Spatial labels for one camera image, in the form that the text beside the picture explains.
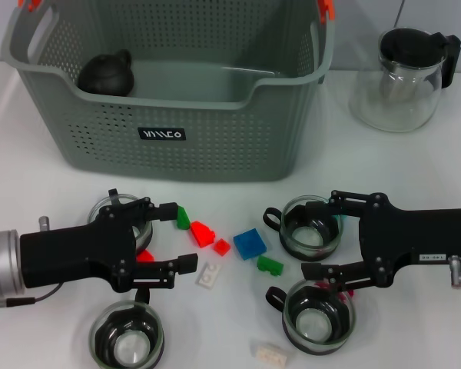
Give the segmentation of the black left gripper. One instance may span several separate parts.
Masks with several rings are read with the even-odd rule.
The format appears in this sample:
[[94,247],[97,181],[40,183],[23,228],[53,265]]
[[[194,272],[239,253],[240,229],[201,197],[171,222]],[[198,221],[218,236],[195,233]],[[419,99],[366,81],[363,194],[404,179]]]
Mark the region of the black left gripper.
[[114,291],[172,289],[177,274],[197,270],[198,255],[135,263],[132,226],[177,219],[177,203],[156,206],[141,198],[109,204],[90,224],[20,236],[21,272],[27,288],[100,278]]

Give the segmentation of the glass pitcher with black lid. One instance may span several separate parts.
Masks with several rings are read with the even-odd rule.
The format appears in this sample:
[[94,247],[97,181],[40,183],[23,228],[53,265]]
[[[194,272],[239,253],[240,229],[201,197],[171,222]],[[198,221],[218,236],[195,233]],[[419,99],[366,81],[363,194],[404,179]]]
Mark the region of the glass pitcher with black lid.
[[377,60],[357,73],[350,93],[353,115],[390,132],[410,132],[434,115],[453,82],[461,51],[455,35],[393,28],[378,41]]

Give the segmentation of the white flat plate brick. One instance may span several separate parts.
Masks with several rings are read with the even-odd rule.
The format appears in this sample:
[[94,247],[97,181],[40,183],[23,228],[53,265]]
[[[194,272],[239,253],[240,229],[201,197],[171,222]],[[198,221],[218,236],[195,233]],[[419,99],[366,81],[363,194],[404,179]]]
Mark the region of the white flat plate brick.
[[195,284],[209,290],[212,289],[221,272],[221,268],[221,264],[212,264],[207,262],[203,266],[202,271],[199,274]]

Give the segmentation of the blue square plate brick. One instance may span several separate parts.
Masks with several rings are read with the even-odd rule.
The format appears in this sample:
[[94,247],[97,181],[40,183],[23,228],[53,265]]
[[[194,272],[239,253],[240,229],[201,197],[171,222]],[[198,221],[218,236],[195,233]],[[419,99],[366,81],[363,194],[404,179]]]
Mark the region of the blue square plate brick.
[[258,257],[267,251],[267,246],[256,228],[234,236],[233,241],[239,255],[244,261]]

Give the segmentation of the glass teacup with black holder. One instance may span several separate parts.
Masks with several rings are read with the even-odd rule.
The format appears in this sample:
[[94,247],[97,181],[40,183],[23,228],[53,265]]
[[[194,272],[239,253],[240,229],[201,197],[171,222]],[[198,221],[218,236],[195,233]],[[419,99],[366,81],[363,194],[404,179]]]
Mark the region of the glass teacup with black holder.
[[[127,204],[138,200],[138,197],[132,194],[119,194],[116,188],[108,191],[108,196],[102,198],[90,211],[88,215],[88,223],[92,223],[98,216],[101,208],[104,206],[112,206],[117,204]],[[136,255],[141,254],[145,251],[148,245],[151,243],[153,237],[153,225],[151,221],[142,223],[136,221],[132,225],[132,231],[136,240]]]
[[335,252],[343,235],[341,216],[316,213],[326,204],[326,198],[302,195],[290,200],[283,210],[266,208],[263,220],[278,233],[288,254],[300,261],[321,261]]
[[333,292],[302,280],[288,292],[270,287],[265,298],[281,313],[289,341],[311,355],[328,355],[350,338],[357,322],[352,298],[347,292]]
[[164,330],[149,305],[150,290],[105,308],[89,331],[89,351],[100,369],[154,369],[164,353]]

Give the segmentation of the black round teapot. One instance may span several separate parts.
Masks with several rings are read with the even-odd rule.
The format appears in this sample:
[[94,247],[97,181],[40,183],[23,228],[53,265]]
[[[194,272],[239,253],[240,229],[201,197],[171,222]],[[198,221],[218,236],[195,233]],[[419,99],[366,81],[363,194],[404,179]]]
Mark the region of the black round teapot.
[[78,87],[96,95],[128,96],[134,88],[132,57],[127,49],[93,57],[78,76]]

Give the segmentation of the dark red curved brick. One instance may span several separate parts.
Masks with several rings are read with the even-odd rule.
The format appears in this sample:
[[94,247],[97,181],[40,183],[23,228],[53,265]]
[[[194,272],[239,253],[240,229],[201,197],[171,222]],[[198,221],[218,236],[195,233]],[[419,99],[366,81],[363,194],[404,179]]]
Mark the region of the dark red curved brick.
[[[324,281],[317,281],[314,283],[314,285],[319,288],[330,290],[330,284]],[[353,290],[348,290],[347,293],[350,297],[353,297],[355,295]]]

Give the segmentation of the green toy brick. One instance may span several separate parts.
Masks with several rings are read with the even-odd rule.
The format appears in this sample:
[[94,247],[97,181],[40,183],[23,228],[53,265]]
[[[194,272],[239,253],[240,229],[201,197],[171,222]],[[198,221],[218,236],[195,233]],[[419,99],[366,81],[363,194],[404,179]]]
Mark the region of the green toy brick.
[[281,276],[284,265],[279,261],[261,255],[257,259],[257,269],[259,271],[268,272],[272,276]]
[[182,206],[179,206],[177,210],[176,226],[178,229],[185,231],[189,230],[191,227],[191,221],[186,210]]

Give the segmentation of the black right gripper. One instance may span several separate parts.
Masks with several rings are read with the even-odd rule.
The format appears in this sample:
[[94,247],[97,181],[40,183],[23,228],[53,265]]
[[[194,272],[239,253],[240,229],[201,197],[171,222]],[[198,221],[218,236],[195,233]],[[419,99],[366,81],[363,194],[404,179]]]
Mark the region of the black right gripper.
[[323,281],[331,291],[389,287],[401,268],[415,264],[446,264],[461,260],[461,208],[407,211],[392,205],[385,194],[332,191],[326,202],[308,201],[314,218],[360,218],[363,261],[351,264],[304,262],[303,277]]

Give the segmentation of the white long studded brick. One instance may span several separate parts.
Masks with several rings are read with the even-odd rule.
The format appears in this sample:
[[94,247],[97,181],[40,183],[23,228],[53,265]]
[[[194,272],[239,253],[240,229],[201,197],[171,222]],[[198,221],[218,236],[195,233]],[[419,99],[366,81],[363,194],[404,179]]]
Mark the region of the white long studded brick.
[[287,365],[289,354],[274,344],[263,341],[251,341],[250,350],[252,356],[262,363],[284,369]]

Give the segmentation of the grey-green perforated storage bin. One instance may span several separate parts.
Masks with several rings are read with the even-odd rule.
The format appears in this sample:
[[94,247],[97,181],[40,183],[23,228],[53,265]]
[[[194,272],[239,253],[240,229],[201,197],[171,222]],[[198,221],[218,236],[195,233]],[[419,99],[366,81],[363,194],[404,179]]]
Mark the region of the grey-green perforated storage bin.
[[[317,0],[41,0],[14,9],[2,57],[76,168],[274,181],[294,166],[334,33]],[[128,96],[78,87],[93,57],[121,49]]]

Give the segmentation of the large red sloped brick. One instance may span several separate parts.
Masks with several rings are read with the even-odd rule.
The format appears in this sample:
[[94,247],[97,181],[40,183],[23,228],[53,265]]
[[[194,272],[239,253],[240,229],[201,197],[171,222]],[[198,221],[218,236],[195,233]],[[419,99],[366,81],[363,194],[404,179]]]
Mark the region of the large red sloped brick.
[[199,248],[204,248],[214,243],[215,233],[207,225],[199,221],[193,221],[190,224],[190,231]]

